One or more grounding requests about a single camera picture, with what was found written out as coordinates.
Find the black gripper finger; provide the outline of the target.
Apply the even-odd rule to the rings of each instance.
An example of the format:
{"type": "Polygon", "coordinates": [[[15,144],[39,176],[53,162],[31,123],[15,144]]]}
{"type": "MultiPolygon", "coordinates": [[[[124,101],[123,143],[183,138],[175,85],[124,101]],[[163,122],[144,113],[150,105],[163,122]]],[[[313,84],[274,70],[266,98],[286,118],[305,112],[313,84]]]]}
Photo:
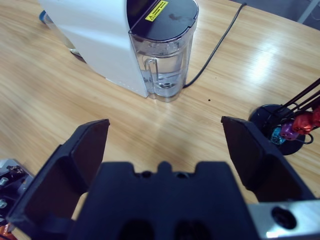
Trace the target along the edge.
{"type": "Polygon", "coordinates": [[[315,200],[282,153],[250,121],[222,116],[230,158],[243,186],[259,202],[315,200]]]}
{"type": "Polygon", "coordinates": [[[33,240],[66,240],[72,215],[102,163],[108,119],[77,127],[52,153],[6,219],[33,240]]]}

